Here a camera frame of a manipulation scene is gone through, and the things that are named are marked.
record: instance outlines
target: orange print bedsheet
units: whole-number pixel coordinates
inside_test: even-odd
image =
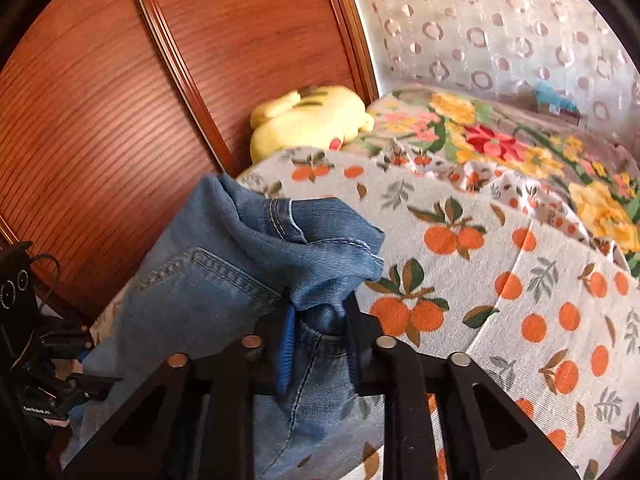
[[[417,351],[467,352],[580,477],[604,470],[639,415],[640,290],[629,273],[534,216],[379,159],[299,148],[241,183],[274,199],[336,197],[382,229],[386,270],[358,288],[360,307]],[[352,443],[366,460],[349,480],[382,474],[371,442]]]

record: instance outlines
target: stuffed animal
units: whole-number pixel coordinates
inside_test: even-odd
[[[358,131],[370,132],[373,117],[358,95],[343,86],[289,92],[258,106],[251,114],[251,159],[297,146],[339,150]]]

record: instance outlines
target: blue object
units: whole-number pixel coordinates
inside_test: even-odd
[[[84,361],[84,359],[91,353],[91,350],[85,350],[83,351],[78,357],[76,357],[76,360],[79,363],[82,363],[82,361]]]
[[[551,86],[543,82],[539,82],[536,88],[536,101],[538,102],[538,106],[540,106],[540,103],[549,103],[559,108],[569,110],[570,112],[578,113],[578,107],[573,101],[558,95]]]
[[[288,287],[284,393],[254,399],[256,478],[347,473],[361,462],[363,442],[382,443],[383,402],[356,404],[342,302],[364,280],[380,278],[382,241],[379,229],[338,199],[270,200],[229,176],[206,176],[146,256],[111,337],[84,359],[85,373],[123,380],[104,402],[86,404],[62,462],[164,359],[221,351],[251,333]],[[324,469],[296,468],[323,453]]]

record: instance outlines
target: orange fruit pattern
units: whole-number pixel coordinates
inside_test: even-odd
[[[570,394],[578,384],[578,366],[573,361],[564,361],[556,369],[556,391]]]
[[[451,254],[456,250],[458,237],[448,227],[436,225],[424,233],[424,243],[436,254]]]
[[[472,171],[466,176],[465,182],[465,191],[467,192],[478,192],[480,191],[480,175],[478,175],[475,171]]]
[[[526,253],[530,253],[538,244],[534,234],[526,227],[516,229],[513,232],[513,235],[511,235],[511,239],[517,248],[525,251]]]
[[[626,296],[628,294],[629,282],[622,272],[616,272],[613,282],[616,284],[616,290],[620,296]]]
[[[558,451],[562,451],[564,446],[566,446],[565,430],[553,430],[546,437],[558,448]]]
[[[546,321],[540,314],[529,314],[522,320],[522,336],[531,343],[539,343],[546,335]]]
[[[560,307],[560,312],[558,313],[558,321],[560,322],[560,326],[569,332],[572,332],[580,325],[580,311],[573,304],[567,301],[563,306]]]
[[[518,407],[531,419],[533,419],[533,403],[529,399],[520,397],[516,400]]]
[[[604,375],[609,366],[609,351],[603,345],[596,346],[591,354],[591,371],[596,377]]]
[[[465,249],[476,250],[484,245],[484,237],[472,227],[463,227],[458,233],[458,242]]]
[[[362,166],[350,166],[344,170],[344,176],[346,178],[357,178],[363,173],[364,168]]]
[[[604,298],[607,295],[607,280],[599,272],[594,272],[594,263],[587,264],[578,276],[578,280],[584,283],[589,293],[595,298]]]
[[[522,282],[512,272],[503,272],[495,279],[495,291],[505,300],[516,300],[522,294]]]
[[[391,163],[394,166],[402,166],[404,164],[408,164],[409,163],[409,159],[406,158],[405,156],[394,156],[394,158],[391,160]]]
[[[411,323],[421,332],[434,332],[444,323],[444,313],[433,301],[421,301],[411,311]]]
[[[594,272],[589,277],[589,292],[596,298],[604,298],[607,295],[607,281],[599,272]]]
[[[404,333],[409,321],[409,309],[398,298],[378,298],[371,305],[369,312],[380,320],[382,330],[387,335],[398,337]]]
[[[418,166],[428,166],[429,164],[431,164],[431,157],[418,155],[414,158],[414,163]]]
[[[325,176],[329,174],[331,171],[330,166],[300,166],[293,170],[291,173],[291,179],[296,182],[301,182],[303,180],[314,181],[316,176]]]
[[[296,168],[291,173],[291,179],[296,182],[300,182],[301,180],[306,180],[313,174],[313,170],[309,166],[302,166],[301,168]]]

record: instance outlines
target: wooden headboard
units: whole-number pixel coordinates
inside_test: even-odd
[[[250,164],[252,109],[309,84],[377,97],[353,0],[50,0],[0,73],[4,243],[94,318],[203,174]]]

